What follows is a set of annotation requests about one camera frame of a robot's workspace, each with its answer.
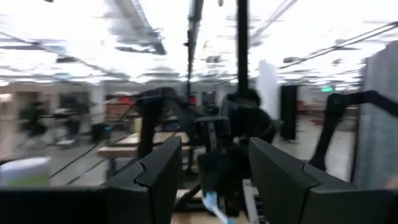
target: gray partition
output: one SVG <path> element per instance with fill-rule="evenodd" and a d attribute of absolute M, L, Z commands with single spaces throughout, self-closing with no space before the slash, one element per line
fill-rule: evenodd
<path fill-rule="evenodd" d="M 363 90 L 376 90 L 398 102 L 398 42 L 369 57 Z M 398 119 L 373 105 L 361 106 L 353 183 L 377 188 L 398 175 Z"/>

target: blue object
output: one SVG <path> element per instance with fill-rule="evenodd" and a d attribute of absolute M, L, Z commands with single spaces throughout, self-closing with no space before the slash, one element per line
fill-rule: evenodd
<path fill-rule="evenodd" d="M 202 198 L 204 206 L 211 212 L 213 212 L 217 218 L 219 218 L 225 224 L 234 224 L 231 218 L 228 218 L 217 206 L 217 193 L 207 192 L 206 197 Z"/>

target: ceiling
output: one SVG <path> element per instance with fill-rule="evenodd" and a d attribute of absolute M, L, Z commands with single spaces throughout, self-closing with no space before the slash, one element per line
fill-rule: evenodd
<path fill-rule="evenodd" d="M 264 59 L 280 67 L 281 82 L 355 85 L 363 59 L 397 40 L 398 29 L 330 47 L 398 21 L 397 4 L 250 0 L 250 76 Z M 2 0 L 0 79 L 185 81 L 189 8 L 181 0 Z M 236 81 L 235 15 L 235 1 L 205 1 L 193 82 Z"/>

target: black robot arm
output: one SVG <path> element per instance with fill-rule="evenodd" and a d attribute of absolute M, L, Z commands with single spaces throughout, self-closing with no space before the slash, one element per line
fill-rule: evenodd
<path fill-rule="evenodd" d="M 347 95 L 331 94 L 326 101 L 323 129 L 309 164 L 326 171 L 325 158 L 333 133 L 348 106 L 370 103 L 398 118 L 398 104 L 374 90 Z"/>
<path fill-rule="evenodd" d="M 145 91 L 136 95 L 135 110 L 142 116 L 142 127 L 138 156 L 145 157 L 153 148 L 155 127 L 159 123 L 164 110 L 170 110 L 180 123 L 181 129 L 189 139 L 193 139 L 195 120 L 204 116 L 181 100 L 173 88 L 162 87 Z"/>

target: laboratory room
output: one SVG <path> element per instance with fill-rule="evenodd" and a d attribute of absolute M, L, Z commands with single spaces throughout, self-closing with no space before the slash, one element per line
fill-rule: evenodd
<path fill-rule="evenodd" d="M 1 0 L 0 222 L 397 224 L 395 6 Z"/>

